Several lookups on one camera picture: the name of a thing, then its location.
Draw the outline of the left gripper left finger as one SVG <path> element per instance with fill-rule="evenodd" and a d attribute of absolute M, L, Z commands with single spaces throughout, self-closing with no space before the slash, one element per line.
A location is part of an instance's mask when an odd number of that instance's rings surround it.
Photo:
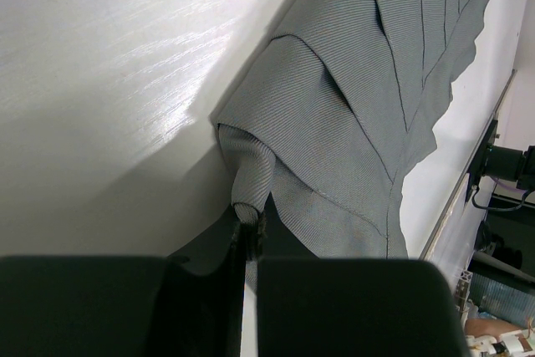
<path fill-rule="evenodd" d="M 1 353 L 237 356 L 243 287 L 232 209 L 167 257 L 4 257 Z"/>

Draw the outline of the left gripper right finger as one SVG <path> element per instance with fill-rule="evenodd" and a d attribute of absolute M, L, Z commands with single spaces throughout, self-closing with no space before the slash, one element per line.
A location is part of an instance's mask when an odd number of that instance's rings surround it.
<path fill-rule="evenodd" d="M 260 356 L 468 356 L 447 281 L 426 261 L 318 258 L 264 210 Z"/>

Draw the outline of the grey pleated skirt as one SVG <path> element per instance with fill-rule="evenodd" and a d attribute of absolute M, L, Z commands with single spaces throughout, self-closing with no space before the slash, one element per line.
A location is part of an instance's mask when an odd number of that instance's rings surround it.
<path fill-rule="evenodd" d="M 406 175 L 436 149 L 489 0 L 296 0 L 217 116 L 232 206 L 323 258 L 404 258 Z"/>

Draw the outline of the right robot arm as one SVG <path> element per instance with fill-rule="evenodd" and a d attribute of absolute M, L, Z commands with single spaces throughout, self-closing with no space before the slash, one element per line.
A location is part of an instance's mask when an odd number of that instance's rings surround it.
<path fill-rule="evenodd" d="M 483 158 L 482 174 L 516 183 L 516 188 L 534 190 L 534 146 L 516 150 L 489 145 Z"/>

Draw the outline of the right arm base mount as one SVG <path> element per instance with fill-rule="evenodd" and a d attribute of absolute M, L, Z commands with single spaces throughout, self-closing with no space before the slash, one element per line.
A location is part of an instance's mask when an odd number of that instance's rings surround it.
<path fill-rule="evenodd" d="M 481 140 L 476 148 L 476 152 L 471 159 L 468 166 L 467 173 L 469 175 L 466 189 L 465 201 L 470 201 L 473 192 L 479 187 L 482 178 L 482 172 L 485 165 L 485 154 L 487 149 L 492 146 L 497 138 L 498 119 L 492 118 L 483 133 Z"/>

